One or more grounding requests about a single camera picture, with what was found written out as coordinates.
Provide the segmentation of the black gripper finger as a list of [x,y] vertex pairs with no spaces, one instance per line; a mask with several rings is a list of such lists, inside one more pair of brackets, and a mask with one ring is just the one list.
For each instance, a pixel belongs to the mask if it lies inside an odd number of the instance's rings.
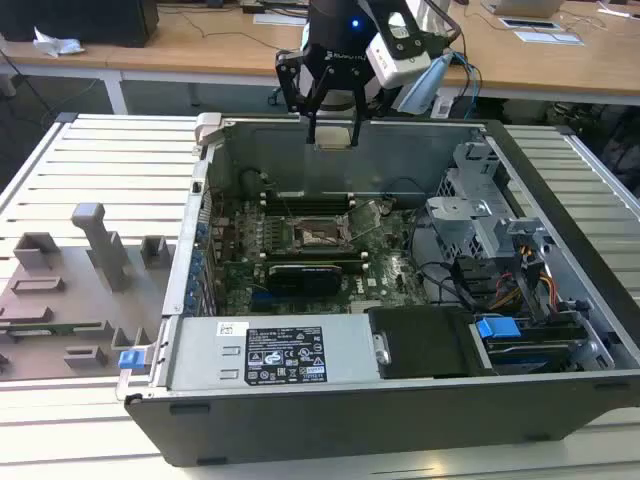
[[369,110],[365,94],[365,86],[368,81],[369,77],[363,67],[354,67],[351,70],[351,91],[355,105],[353,129],[350,140],[351,147],[358,145],[362,123],[368,118]]
[[[308,119],[306,143],[309,145],[316,142],[317,114],[335,76],[335,67],[326,59],[326,54],[324,48],[305,48],[298,53],[281,50],[276,55],[275,71],[288,111]],[[297,86],[297,78],[304,69],[312,79],[306,94]]]

